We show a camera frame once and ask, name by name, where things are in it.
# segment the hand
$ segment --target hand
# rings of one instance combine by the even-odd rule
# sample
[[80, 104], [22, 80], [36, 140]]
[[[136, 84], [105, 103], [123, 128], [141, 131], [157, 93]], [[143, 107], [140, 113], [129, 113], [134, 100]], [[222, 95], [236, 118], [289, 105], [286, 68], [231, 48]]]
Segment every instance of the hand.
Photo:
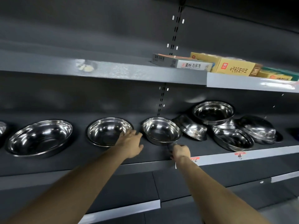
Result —
[[137, 156], [143, 149], [143, 145], [139, 145], [142, 133], [136, 135], [136, 130], [128, 130], [126, 133], [121, 132], [114, 149], [121, 151], [126, 158]]
[[174, 145], [171, 158], [177, 162], [182, 157], [191, 158], [189, 148], [186, 145]]

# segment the white box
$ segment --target white box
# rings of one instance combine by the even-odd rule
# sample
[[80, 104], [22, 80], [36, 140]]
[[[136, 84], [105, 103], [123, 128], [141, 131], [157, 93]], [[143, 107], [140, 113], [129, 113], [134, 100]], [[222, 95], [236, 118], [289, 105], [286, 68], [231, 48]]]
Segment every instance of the white box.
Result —
[[190, 57], [170, 56], [162, 54], [152, 54], [152, 63], [162, 67], [175, 67], [194, 70], [211, 71], [212, 63], [195, 60]]

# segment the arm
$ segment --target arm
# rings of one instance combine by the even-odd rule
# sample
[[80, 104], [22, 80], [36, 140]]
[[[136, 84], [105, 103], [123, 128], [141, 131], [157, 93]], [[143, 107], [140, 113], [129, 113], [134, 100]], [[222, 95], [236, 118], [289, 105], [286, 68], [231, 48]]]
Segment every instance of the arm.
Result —
[[135, 130], [121, 133], [115, 146], [62, 177], [5, 224], [78, 224], [118, 166], [140, 153], [141, 136]]
[[270, 224], [245, 201], [193, 163], [187, 146], [175, 145], [173, 159], [206, 224]]

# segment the forearm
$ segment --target forearm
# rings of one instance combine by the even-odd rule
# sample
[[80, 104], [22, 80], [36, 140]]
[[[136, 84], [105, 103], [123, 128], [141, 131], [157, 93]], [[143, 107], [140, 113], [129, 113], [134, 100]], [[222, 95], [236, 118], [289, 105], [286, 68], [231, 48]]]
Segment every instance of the forearm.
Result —
[[177, 167], [207, 224], [269, 223], [234, 193], [212, 179], [188, 157], [180, 158]]
[[111, 147], [94, 162], [73, 170], [6, 223], [77, 224], [124, 161], [119, 151]]

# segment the left hand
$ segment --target left hand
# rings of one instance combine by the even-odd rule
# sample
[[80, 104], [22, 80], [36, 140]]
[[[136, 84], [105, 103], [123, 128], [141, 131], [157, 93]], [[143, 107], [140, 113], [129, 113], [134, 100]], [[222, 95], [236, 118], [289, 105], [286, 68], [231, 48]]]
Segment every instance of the left hand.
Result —
[[121, 132], [114, 147], [124, 152], [125, 158], [133, 158], [143, 149], [143, 145], [139, 145], [141, 137], [142, 133], [136, 134], [136, 130]]

